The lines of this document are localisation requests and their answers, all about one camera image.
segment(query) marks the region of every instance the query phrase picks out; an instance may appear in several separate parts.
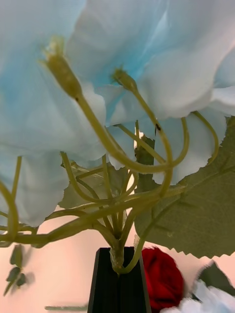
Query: curved stem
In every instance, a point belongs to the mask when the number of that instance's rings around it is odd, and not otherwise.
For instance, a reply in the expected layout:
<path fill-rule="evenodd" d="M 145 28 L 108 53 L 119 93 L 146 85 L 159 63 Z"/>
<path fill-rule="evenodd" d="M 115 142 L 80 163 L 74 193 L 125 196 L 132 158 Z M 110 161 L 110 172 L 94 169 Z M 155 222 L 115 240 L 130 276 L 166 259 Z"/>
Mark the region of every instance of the curved stem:
<path fill-rule="evenodd" d="M 85 173 L 82 173 L 82 174 L 79 174 L 76 176 L 77 179 L 83 179 L 85 177 L 89 177 L 91 175 L 95 175 L 95 174 L 98 174 L 98 173 L 101 173 L 103 172 L 103 167 L 99 167 L 99 168 L 96 168 L 94 170 L 90 170 L 90 171 L 87 171 Z"/>
<path fill-rule="evenodd" d="M 139 173 L 152 174 L 168 170 L 170 167 L 169 164 L 154 166 L 134 162 L 126 156 L 122 149 L 118 148 L 117 142 L 107 129 L 100 124 L 99 120 L 89 106 L 82 93 L 81 85 L 72 72 L 65 57 L 61 51 L 60 53 L 58 51 L 60 51 L 60 49 L 55 50 L 55 53 L 47 54 L 46 66 L 51 71 L 64 92 L 78 103 L 107 152 L 109 152 L 117 161 L 124 164 L 127 168 Z"/>
<path fill-rule="evenodd" d="M 158 166 L 144 165 L 129 159 L 123 150 L 117 148 L 113 136 L 108 133 L 107 129 L 105 129 L 100 124 L 84 96 L 82 94 L 79 94 L 76 98 L 76 101 L 82 109 L 83 113 L 85 114 L 86 118 L 89 120 L 92 128 L 96 132 L 105 149 L 121 164 L 124 164 L 127 168 L 133 171 L 137 171 L 143 174 L 159 173 L 169 168 L 168 164 Z"/>
<path fill-rule="evenodd" d="M 20 177 L 21 163 L 22 163 L 22 156 L 19 156 L 17 157 L 16 172 L 15 172 L 15 177 L 14 177 L 14 182 L 13 182 L 13 187 L 12 187 L 12 192 L 11 192 L 14 200 L 16 198 L 17 186 L 18 186 L 18 181 Z"/>
<path fill-rule="evenodd" d="M 131 175 L 133 175 L 134 181 L 133 181 L 132 186 L 128 190 L 126 190 Z M 138 181 L 139 181 L 139 174 L 136 172 L 129 171 L 127 178 L 124 182 L 124 185 L 122 186 L 121 194 L 118 198 L 116 198 L 116 201 L 125 199 L 129 194 L 131 194 L 132 191 L 134 191 L 134 189 L 136 188 Z M 117 218 L 118 219 L 118 225 L 119 225 L 119 228 L 121 230 L 123 229 L 123 216 L 124 216 L 124 211 L 118 213 L 118 218 Z"/>
<path fill-rule="evenodd" d="M 113 195 L 112 195 L 112 190 L 110 186 L 106 155 L 102 157 L 102 165 L 103 165 L 103 173 L 104 173 L 104 185 L 105 185 L 107 197 L 112 200 Z M 118 227 L 118 217 L 116 214 L 112 214 L 111 218 L 112 218 L 112 223 L 113 223 L 113 228 L 114 228 L 114 235 L 116 238 L 118 238 L 118 236 L 120 235 L 120 230 Z"/>
<path fill-rule="evenodd" d="M 140 240 L 138 242 L 137 248 L 135 250 L 135 253 L 134 253 L 134 256 L 133 256 L 131 262 L 128 264 L 127 267 L 118 269 L 116 271 L 118 274 L 127 274 L 136 266 L 138 260 L 141 257 L 141 253 L 142 253 L 143 245 L 145 243 L 145 239 L 146 239 L 149 231 L 152 229 L 153 225 L 155 224 L 155 222 L 156 221 L 151 222 L 149 224 L 149 226 L 145 229 L 145 231 L 143 232 L 143 235 L 140 237 Z"/>
<path fill-rule="evenodd" d="M 139 174 L 136 173 L 136 172 L 132 172 L 132 171 L 130 171 L 129 173 L 130 173 L 130 175 L 133 175 L 133 177 L 134 177 L 133 184 L 131 185 L 131 187 L 130 187 L 128 190 L 126 190 L 125 192 L 122 192 L 122 193 L 120 194 L 120 196 L 118 196 L 118 197 L 115 198 L 116 202 L 125 199 L 129 194 L 132 193 L 132 191 L 135 190 L 136 186 L 138 185 Z"/>
<path fill-rule="evenodd" d="M 170 186 L 170 182 L 171 182 L 172 174 L 173 174 L 173 165 L 172 165 L 173 156 L 172 156 L 171 146 L 170 146 L 170 143 L 169 143 L 163 129 L 161 128 L 157 118 L 155 117 L 154 113 L 152 112 L 150 107 L 147 105 L 147 103 L 145 102 L 145 100 L 143 99 L 141 94 L 139 93 L 138 89 L 134 89 L 134 90 L 130 90 L 130 91 L 138 99 L 142 108 L 144 109 L 144 111 L 146 112 L 146 114 L 150 118 L 151 122 L 155 126 L 155 129 L 158 131 L 158 134 L 160 135 L 160 138 L 161 138 L 162 143 L 163 143 L 164 148 L 165 148 L 166 160 L 167 160 L 167 163 L 170 165 L 170 168 L 165 171 L 164 181 L 163 181 L 163 184 L 161 186 L 160 196 L 163 197 L 164 194 L 166 193 L 167 189 Z"/>
<path fill-rule="evenodd" d="M 131 137 L 133 140 L 135 140 L 140 147 L 143 147 L 152 157 L 154 157 L 160 164 L 164 164 L 165 160 L 152 148 L 150 147 L 146 142 L 144 142 L 142 139 L 138 138 L 134 133 L 132 133 L 129 129 L 127 129 L 125 126 L 118 124 L 117 127 L 119 127 L 124 133 L 126 133 L 129 137 Z"/>
<path fill-rule="evenodd" d="M 72 172 L 71 166 L 70 166 L 70 161 L 67 157 L 67 154 L 65 152 L 61 152 L 61 157 L 64 163 L 64 167 L 66 169 L 66 172 L 68 174 L 68 177 L 70 179 L 70 182 L 72 184 L 72 186 L 74 187 L 75 191 L 78 193 L 78 195 L 80 197 L 82 197 L 84 200 L 86 201 L 90 201 L 90 202 L 95 202 L 95 203 L 99 203 L 99 204 L 106 204 L 109 203 L 110 200 L 109 199 L 95 199 L 92 197 L 89 197 L 88 195 L 86 195 L 78 186 L 76 178 L 74 177 L 74 174 Z"/>
<path fill-rule="evenodd" d="M 199 112 L 193 112 L 193 114 L 203 122 L 203 124 L 210 130 L 210 132 L 214 138 L 214 152 L 208 161 L 208 164 L 211 164 L 215 160 L 215 158 L 217 157 L 218 152 L 219 152 L 219 139 L 218 139 L 217 133 L 215 132 L 215 130 L 211 126 L 211 124 Z"/>
<path fill-rule="evenodd" d="M 172 197 L 172 196 L 182 193 L 183 191 L 184 191 L 183 187 L 173 188 L 172 190 L 168 190 L 166 192 L 165 197 L 167 196 Z M 103 210 L 99 210 L 91 214 L 87 214 L 85 216 L 82 216 L 76 220 L 68 222 L 65 225 L 62 225 L 59 228 L 51 231 L 50 241 L 56 241 L 58 239 L 73 236 L 76 233 L 78 233 L 78 231 L 80 231 L 81 228 L 85 229 L 87 226 L 94 223 L 94 221 L 100 218 L 103 218 L 104 216 L 108 216 L 108 215 L 112 215 L 112 214 L 124 211 L 130 207 L 142 206 L 143 208 L 151 204 L 153 205 L 158 198 L 159 198 L 159 194 L 156 194 L 156 191 L 152 190 L 142 195 L 141 199 L 140 198 L 131 199 L 130 197 L 130 199 L 124 203 L 117 203 L 108 208 L 104 208 Z"/>
<path fill-rule="evenodd" d="M 182 122 L 183 132 L 184 132 L 184 146 L 180 155 L 173 161 L 172 163 L 173 166 L 180 164 L 183 161 L 183 159 L 186 157 L 186 154 L 188 153 L 189 133 L 188 133 L 186 118 L 182 117 L 181 122 Z"/>
<path fill-rule="evenodd" d="M 91 195 L 92 195 L 95 199 L 99 199 L 98 194 L 94 191 L 93 188 L 91 188 L 91 187 L 90 187 L 88 184 L 86 184 L 83 180 L 78 179 L 77 177 L 76 177 L 76 180 L 77 180 L 77 182 L 80 183 L 83 187 L 85 187 L 85 188 L 91 193 Z M 107 217 L 104 217 L 104 218 L 103 218 L 103 221 L 104 221 L 104 223 L 105 223 L 105 226 L 112 232 L 112 231 L 113 231 L 113 228 L 112 228 L 111 223 L 109 222 L 109 219 L 108 219 Z"/>
<path fill-rule="evenodd" d="M 18 212 L 15 205 L 15 201 L 12 197 L 12 194 L 9 190 L 5 187 L 5 185 L 0 181 L 0 192 L 2 193 L 8 208 L 8 220 L 7 220 L 7 230 L 8 235 L 10 236 L 11 240 L 13 241 L 18 232 Z"/>

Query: small green leaf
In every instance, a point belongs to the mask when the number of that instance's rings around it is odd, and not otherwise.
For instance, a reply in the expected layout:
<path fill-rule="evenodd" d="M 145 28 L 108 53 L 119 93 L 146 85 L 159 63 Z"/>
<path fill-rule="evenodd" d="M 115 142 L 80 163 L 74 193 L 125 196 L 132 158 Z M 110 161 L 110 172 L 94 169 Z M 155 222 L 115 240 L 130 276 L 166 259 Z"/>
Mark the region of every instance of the small green leaf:
<path fill-rule="evenodd" d="M 21 274 L 20 274 L 20 277 L 18 278 L 18 280 L 17 280 L 17 282 L 16 282 L 16 285 L 17 285 L 18 287 L 20 287 L 20 286 L 22 286 L 22 285 L 24 285 L 24 284 L 26 284 L 26 276 L 25 276 L 24 273 L 21 273 Z"/>
<path fill-rule="evenodd" d="M 22 245 L 15 245 L 12 255 L 11 255 L 11 259 L 10 259 L 10 263 L 12 265 L 16 265 L 19 268 L 22 267 L 22 259 L 23 259 L 23 249 L 22 249 Z"/>
<path fill-rule="evenodd" d="M 73 173 L 76 177 L 79 177 L 80 174 L 86 173 L 88 170 L 81 168 L 77 165 L 74 165 L 72 167 Z M 112 190 L 112 195 L 114 197 L 118 196 L 121 192 L 121 187 L 127 177 L 127 170 L 125 168 L 121 168 L 120 170 L 116 171 L 113 166 L 109 164 L 108 166 L 109 170 L 109 177 L 110 177 L 110 185 Z M 82 181 L 88 184 L 101 199 L 106 199 L 106 188 L 104 185 L 104 177 L 103 173 L 97 173 L 93 174 L 91 176 L 82 178 Z M 85 192 L 87 195 L 92 196 L 89 191 L 79 184 L 79 187 L 82 189 L 83 192 Z M 75 206 L 79 206 L 82 204 L 88 203 L 88 201 L 84 200 L 82 197 L 80 197 L 76 191 L 74 190 L 73 186 L 69 184 L 69 186 L 65 189 L 64 197 L 61 202 L 59 202 L 59 206 L 64 209 L 70 209 Z"/>
<path fill-rule="evenodd" d="M 15 267 L 15 268 L 13 268 L 11 271 L 10 271 L 10 273 L 9 273 L 9 275 L 8 275 L 8 277 L 7 277 L 7 279 L 6 279 L 6 281 L 7 282 L 14 282 L 16 279 L 17 279 L 17 277 L 18 277 L 18 275 L 19 275 L 19 273 L 21 272 L 21 269 L 20 268 L 18 268 L 18 267 Z"/>
<path fill-rule="evenodd" d="M 226 137 L 215 161 L 197 173 L 185 177 L 177 186 L 183 194 L 159 201 L 151 210 L 137 216 L 135 228 L 141 237 L 150 223 L 156 221 L 146 240 L 212 258 L 235 251 L 235 118 L 229 121 Z M 154 142 L 146 139 L 151 146 Z M 153 164 L 145 151 L 138 151 L 138 162 Z M 158 185 L 152 175 L 140 175 L 136 192 L 152 190 Z M 172 233 L 167 236 L 159 227 Z"/>
<path fill-rule="evenodd" d="M 235 288 L 233 288 L 228 277 L 219 269 L 215 262 L 205 267 L 200 272 L 197 280 L 203 280 L 207 287 L 213 286 L 235 296 Z"/>
<path fill-rule="evenodd" d="M 14 284 L 14 281 L 8 283 L 8 285 L 6 286 L 6 289 L 5 289 L 5 291 L 4 291 L 3 296 L 6 296 L 6 294 L 9 292 L 9 290 L 10 290 L 10 288 L 12 287 L 13 284 Z"/>

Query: green stem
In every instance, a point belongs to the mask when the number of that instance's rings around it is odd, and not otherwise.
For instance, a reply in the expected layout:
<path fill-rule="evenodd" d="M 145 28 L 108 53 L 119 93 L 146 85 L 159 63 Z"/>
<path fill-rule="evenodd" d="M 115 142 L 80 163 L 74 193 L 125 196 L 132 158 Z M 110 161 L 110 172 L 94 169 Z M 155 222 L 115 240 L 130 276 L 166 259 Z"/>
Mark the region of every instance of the green stem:
<path fill-rule="evenodd" d="M 183 191 L 184 191 L 183 187 L 173 188 L 172 190 L 168 190 L 166 192 L 165 197 L 172 197 L 172 196 L 182 193 Z M 133 199 L 132 197 L 130 197 L 130 199 L 124 203 L 116 203 L 113 206 L 104 208 L 103 210 L 99 210 L 91 214 L 87 214 L 76 220 L 68 222 L 65 225 L 60 226 L 59 228 L 50 232 L 50 241 L 56 241 L 58 239 L 73 236 L 76 233 L 78 233 L 78 230 L 81 227 L 87 228 L 89 225 L 94 223 L 94 221 L 101 219 L 104 216 L 108 216 L 108 215 L 112 215 L 112 214 L 124 211 L 130 207 L 136 207 L 136 206 L 144 207 L 144 206 L 148 206 L 151 204 L 153 205 L 156 202 L 156 200 L 159 198 L 159 194 L 156 194 L 156 190 L 146 192 L 144 195 L 141 196 L 141 199 L 134 197 L 136 195 L 131 195 L 131 196 L 133 197 Z"/>
<path fill-rule="evenodd" d="M 15 172 L 15 177 L 14 177 L 13 187 L 12 187 L 12 192 L 11 192 L 14 200 L 16 199 L 17 186 L 18 186 L 18 181 L 19 181 L 20 171 L 21 171 L 21 163 L 22 163 L 22 156 L 19 156 L 17 157 L 16 172 Z"/>
<path fill-rule="evenodd" d="M 129 180 L 131 178 L 131 175 L 132 175 L 132 172 L 129 171 L 128 174 L 127 174 L 127 177 L 125 179 L 125 182 L 122 186 L 122 189 L 121 189 L 121 195 L 123 193 L 126 193 L 126 189 L 127 189 L 127 186 L 128 186 L 128 183 L 129 183 Z M 123 217 L 124 217 L 124 212 L 125 211 L 122 211 L 122 212 L 119 212 L 118 213 L 118 216 L 117 216 L 117 220 L 118 220 L 118 226 L 119 226 L 119 229 L 123 229 Z"/>
<path fill-rule="evenodd" d="M 82 197 L 84 200 L 86 201 L 90 201 L 90 202 L 95 202 L 95 203 L 98 203 L 98 204 L 107 204 L 110 202 L 109 199 L 95 199 L 95 198 L 92 198 L 92 197 L 89 197 L 88 195 L 86 195 L 78 186 L 77 184 L 77 181 L 76 181 L 76 178 L 74 177 L 74 174 L 72 172 L 72 169 L 71 169 L 71 166 L 70 166 L 70 161 L 67 157 L 67 154 L 65 152 L 61 152 L 61 157 L 62 157 L 62 160 L 63 160 L 63 163 L 64 163 L 64 167 L 66 169 L 66 172 L 68 174 L 68 177 L 70 179 L 70 182 L 72 184 L 72 186 L 74 187 L 74 190 L 78 193 L 78 195 L 80 197 Z"/>
<path fill-rule="evenodd" d="M 137 137 L 134 133 L 132 133 L 125 126 L 118 124 L 117 127 L 119 127 L 124 133 L 126 133 L 129 137 L 131 137 L 133 140 L 135 140 L 138 143 L 139 147 L 143 147 L 160 164 L 165 163 L 165 160 L 152 147 L 150 147 L 146 142 L 144 142 L 142 139 Z"/>
<path fill-rule="evenodd" d="M 117 161 L 119 161 L 121 164 L 124 164 L 129 169 L 143 174 L 159 173 L 162 171 L 167 171 L 171 167 L 170 164 L 154 166 L 134 162 L 126 156 L 122 149 L 118 148 L 117 142 L 107 131 L 107 129 L 100 124 L 87 100 L 83 96 L 81 85 L 62 53 L 48 53 L 46 66 L 51 71 L 64 92 L 78 103 L 104 148 Z"/>
<path fill-rule="evenodd" d="M 140 139 L 140 128 L 139 128 L 139 122 L 136 121 L 136 137 L 138 139 Z M 139 142 L 136 140 L 136 149 L 138 150 L 140 147 L 139 147 Z"/>
<path fill-rule="evenodd" d="M 76 178 L 83 179 L 83 178 L 86 178 L 86 177 L 89 177 L 91 175 L 95 175 L 95 174 L 98 174 L 101 172 L 103 172 L 103 167 L 99 167 L 99 168 L 96 168 L 94 170 L 86 171 L 85 173 L 77 175 Z"/>
<path fill-rule="evenodd" d="M 19 223 L 15 201 L 12 197 L 12 194 L 9 192 L 9 190 L 5 187 L 5 185 L 1 181 L 0 181 L 0 192 L 2 193 L 9 208 L 7 230 L 10 239 L 14 241 L 14 238 L 16 237 L 18 232 L 18 223 Z"/>
<path fill-rule="evenodd" d="M 161 186 L 160 196 L 163 197 L 164 194 L 166 193 L 167 189 L 170 186 L 170 182 L 171 182 L 172 174 L 173 174 L 173 165 L 172 165 L 172 163 L 173 163 L 173 156 L 172 156 L 171 146 L 170 146 L 170 143 L 169 143 L 169 141 L 168 141 L 168 139 L 167 139 L 167 137 L 166 137 L 162 127 L 160 126 L 158 120 L 156 119 L 154 113 L 149 108 L 149 106 L 147 105 L 147 103 L 145 102 L 145 100 L 143 99 L 141 94 L 139 93 L 138 89 L 131 90 L 131 92 L 138 99 L 138 101 L 139 101 L 140 105 L 142 106 L 143 110 L 146 112 L 146 114 L 148 115 L 148 117 L 152 121 L 153 125 L 156 127 L 156 130 L 158 131 L 158 134 L 160 135 L 160 138 L 161 138 L 162 143 L 163 143 L 164 148 L 165 148 L 166 160 L 167 160 L 167 163 L 170 165 L 170 168 L 165 171 L 164 181 L 163 181 L 163 184 Z"/>
<path fill-rule="evenodd" d="M 214 138 L 214 152 L 208 161 L 208 164 L 211 164 L 215 160 L 219 152 L 219 139 L 218 139 L 217 133 L 215 132 L 211 124 L 199 112 L 193 112 L 193 114 L 203 122 L 203 124 L 210 130 Z"/>
<path fill-rule="evenodd" d="M 133 177 L 134 177 L 133 184 L 131 185 L 131 187 L 130 187 L 128 190 L 126 190 L 125 192 L 122 192 L 122 193 L 120 194 L 120 196 L 117 196 L 117 197 L 115 198 L 116 202 L 119 202 L 119 201 L 121 201 L 121 200 L 124 200 L 129 194 L 132 193 L 132 191 L 134 191 L 134 189 L 135 189 L 136 186 L 138 185 L 139 174 L 136 173 L 136 172 L 132 172 L 132 171 L 130 171 L 129 173 L 130 173 L 130 175 L 133 175 Z"/>
<path fill-rule="evenodd" d="M 147 235 L 149 234 L 149 231 L 152 229 L 153 225 L 155 224 L 155 221 L 151 222 L 149 226 L 145 229 L 143 232 L 143 235 L 141 236 L 138 245 L 136 247 L 134 256 L 131 260 L 131 262 L 128 264 L 127 267 L 121 268 L 118 271 L 116 271 L 118 274 L 128 274 L 129 272 L 132 271 L 132 269 L 136 266 L 137 262 L 139 261 L 143 249 L 143 245 L 145 243 L 145 239 Z"/>
<path fill-rule="evenodd" d="M 83 180 L 81 179 L 78 179 L 76 177 L 76 180 L 78 183 L 80 183 L 83 187 L 85 187 L 90 193 L 91 195 L 95 198 L 95 199 L 99 199 L 99 196 L 98 194 L 94 191 L 93 188 L 91 188 L 88 184 L 86 184 Z M 109 219 L 107 217 L 104 217 L 103 218 L 103 221 L 105 223 L 105 226 L 111 231 L 113 232 L 113 228 L 112 228 L 112 225 L 111 223 L 109 222 Z"/>
<path fill-rule="evenodd" d="M 106 155 L 104 155 L 102 157 L 102 165 L 103 165 L 103 173 L 104 173 L 104 185 L 105 185 L 107 197 L 112 200 L 113 195 L 112 195 L 112 190 L 111 190 L 111 186 L 110 186 Z M 113 228 L 114 228 L 114 235 L 116 238 L 118 238 L 120 235 L 120 230 L 118 227 L 118 217 L 116 214 L 112 214 L 111 218 L 112 218 L 112 223 L 113 223 Z"/>
<path fill-rule="evenodd" d="M 183 191 L 184 191 L 183 187 L 173 188 L 172 190 L 168 190 L 165 196 L 172 197 L 174 195 L 182 193 Z M 34 244 L 34 245 L 44 246 L 48 244 L 49 242 L 54 242 L 63 238 L 67 238 L 67 237 L 70 237 L 79 233 L 82 230 L 89 229 L 92 224 L 97 222 L 97 219 L 103 218 L 103 216 L 112 215 L 113 213 L 124 211 L 128 207 L 136 207 L 137 205 L 142 206 L 142 207 L 151 206 L 156 202 L 158 197 L 159 195 L 156 196 L 155 190 L 151 192 L 146 192 L 142 197 L 143 199 L 138 199 L 138 198 L 131 199 L 130 197 L 129 200 L 127 200 L 125 203 L 115 204 L 109 208 L 104 208 L 102 211 L 96 211 L 91 214 L 83 214 L 80 218 L 74 221 L 71 221 L 51 231 L 49 234 L 37 234 L 37 235 L 18 234 L 14 238 L 14 241 L 17 243 L 22 243 L 22 244 Z M 13 240 L 9 236 L 9 233 L 7 233 L 4 235 L 0 235 L 0 241 L 10 242 Z"/>

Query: flower arrangement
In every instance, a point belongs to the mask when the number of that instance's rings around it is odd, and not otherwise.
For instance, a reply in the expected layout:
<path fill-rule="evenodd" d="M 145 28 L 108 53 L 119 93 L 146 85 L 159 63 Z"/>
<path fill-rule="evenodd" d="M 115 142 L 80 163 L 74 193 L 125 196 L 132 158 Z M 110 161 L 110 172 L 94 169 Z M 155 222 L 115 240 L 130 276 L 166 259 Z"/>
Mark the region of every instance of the flower arrangement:
<path fill-rule="evenodd" d="M 2 0 L 0 43 L 1 247 L 234 252 L 233 0 Z"/>

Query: pink wall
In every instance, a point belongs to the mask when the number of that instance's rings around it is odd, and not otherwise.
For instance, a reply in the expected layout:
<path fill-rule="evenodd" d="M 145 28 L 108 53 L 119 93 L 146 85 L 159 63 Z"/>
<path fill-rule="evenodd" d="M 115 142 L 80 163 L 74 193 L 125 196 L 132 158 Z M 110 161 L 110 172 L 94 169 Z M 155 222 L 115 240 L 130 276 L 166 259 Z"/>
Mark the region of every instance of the pink wall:
<path fill-rule="evenodd" d="M 68 218 L 53 220 L 44 224 L 40 232 L 48 232 Z M 135 231 L 128 238 L 127 246 L 133 245 Z M 44 306 L 79 306 L 88 302 L 92 280 L 95 252 L 105 241 L 96 231 L 84 231 L 74 237 L 49 244 L 37 250 L 27 246 L 30 258 L 24 266 L 30 284 L 22 286 L 15 293 L 3 297 L 6 277 L 12 268 L 9 264 L 12 247 L 0 249 L 0 312 L 1 313 L 46 313 Z M 187 283 L 192 284 L 201 266 L 208 258 L 196 259 L 192 255 L 168 251 L 176 260 Z M 235 253 L 228 257 L 214 258 L 220 268 L 235 285 Z"/>

